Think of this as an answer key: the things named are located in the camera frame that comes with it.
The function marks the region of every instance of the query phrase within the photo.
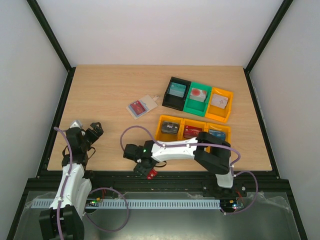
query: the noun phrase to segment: wooden table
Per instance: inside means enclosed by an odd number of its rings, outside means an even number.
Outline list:
[[[73,120],[80,120],[87,129],[92,122],[101,122],[104,134],[94,143],[95,155],[87,170],[132,171],[136,165],[123,158],[119,138],[132,125],[141,125],[155,134],[161,114],[203,122],[219,123],[208,118],[162,106],[171,76],[234,92],[228,122],[231,146],[241,153],[235,171],[271,171],[270,160],[241,66],[151,66],[151,65],[79,65],[76,67],[60,128],[67,129]],[[126,106],[150,95],[159,95],[158,107],[134,120]],[[125,144],[143,145],[150,138],[142,129],[131,129]],[[61,170],[62,150],[66,143],[57,135],[48,170]],[[157,171],[205,171],[195,160],[168,161]]]

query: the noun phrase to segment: white wall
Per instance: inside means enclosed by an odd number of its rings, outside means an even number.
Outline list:
[[[246,66],[282,0],[38,2],[73,66]]]
[[[27,1],[0,7],[0,239],[34,178],[67,72]]]
[[[293,1],[257,65],[256,87],[282,178],[310,240],[320,217],[320,1]]]

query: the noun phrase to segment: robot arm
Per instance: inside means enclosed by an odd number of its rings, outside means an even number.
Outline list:
[[[194,144],[215,144],[230,147],[231,145],[207,132],[200,132],[198,137],[183,141],[163,142],[158,144],[152,140],[146,141],[144,146],[127,144],[123,157],[137,163],[134,171],[152,179],[157,172],[157,163],[175,159],[194,159],[210,173],[215,174],[217,184],[222,188],[232,188],[233,176],[230,171],[231,152],[228,149],[211,147],[210,152],[205,146]]]
[[[72,150],[72,166],[70,169],[70,155],[63,150],[62,178],[56,196],[50,208],[40,213],[39,223],[44,240],[60,239],[57,227],[57,208],[61,199],[60,221],[64,240],[83,240],[85,236],[82,222],[83,212],[92,185],[84,178],[88,163],[88,151],[91,145],[104,133],[101,124],[94,122],[87,130],[82,129],[79,121],[74,121],[65,132]]]

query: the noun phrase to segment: black aluminum frame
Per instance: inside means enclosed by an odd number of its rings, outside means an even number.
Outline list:
[[[39,164],[39,168],[35,178],[28,179],[26,187],[22,194],[19,206],[17,208],[14,220],[11,225],[7,240],[12,240],[15,236],[15,232],[19,223],[20,216],[24,209],[27,195],[30,191],[57,191],[59,183],[61,180],[62,171],[48,171],[48,163],[50,156],[54,147],[57,132],[53,130],[53,127],[58,127],[63,111],[67,102],[69,90],[72,84],[72,80],[76,71],[76,67],[71,67],[66,55],[64,54],[57,38],[55,37],[45,15],[43,14],[39,4],[36,0],[26,0],[34,15],[38,19],[41,27],[46,33],[48,39],[50,40],[53,48],[58,54],[61,62],[63,63],[68,74],[63,87],[63,91],[58,103],[58,107],[52,122],[51,130],[45,145],[45,149]],[[280,179],[278,167],[272,152],[272,148],[267,135],[266,127],[263,121],[263,117],[258,105],[257,97],[254,92],[252,81],[250,79],[250,72],[256,64],[258,58],[262,54],[266,45],[268,44],[270,38],[275,32],[276,28],[280,24],[285,13],[289,9],[293,0],[284,0],[277,11],[275,17],[273,18],[270,26],[268,27],[266,33],[264,34],[260,44],[258,45],[256,51],[254,52],[251,60],[249,61],[247,67],[243,69],[248,88],[252,97],[255,112],[258,118],[258,122],[261,128],[264,143],[270,158],[270,163],[272,166],[272,171],[255,171],[254,174],[258,180],[259,190],[264,192],[285,192],[289,199],[289,204],[293,210],[293,215],[295,222],[300,234],[301,239],[307,239],[307,235],[299,215],[299,211],[293,196],[290,184],[288,180]],[[92,172],[92,186],[93,187],[114,187],[120,192],[163,192],[172,191],[175,192],[185,192],[188,189],[192,192],[203,192],[203,186],[210,184],[212,181],[216,181],[214,175],[208,172],[195,171],[195,172],[159,172],[157,178],[152,181],[143,179],[137,176],[133,172],[114,172],[114,171],[96,171]],[[249,174],[242,174],[234,179],[235,183],[241,184],[246,187],[248,192],[254,192],[255,182]]]

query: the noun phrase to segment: yellow tray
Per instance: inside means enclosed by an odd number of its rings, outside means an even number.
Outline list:
[[[224,109],[211,105],[211,100],[214,94],[218,94],[228,98],[228,103],[226,104]],[[222,123],[226,123],[231,113],[233,99],[234,93],[232,91],[227,91],[217,87],[213,87],[204,117],[208,119],[217,120]]]
[[[162,133],[161,127],[163,121],[173,122],[179,124],[179,130],[177,134],[169,134],[169,133]],[[155,132],[155,139],[158,141],[163,142],[172,142],[172,141],[181,141],[186,140],[184,138],[184,129],[185,125],[190,125],[197,128],[202,128],[204,132],[209,132],[209,130],[216,130],[225,133],[225,141],[230,143],[231,140],[231,128],[225,125],[219,125],[211,122],[204,122],[204,121],[196,121],[191,120],[188,118],[181,118],[176,116],[168,116],[168,115],[161,115],[158,121],[158,126]]]

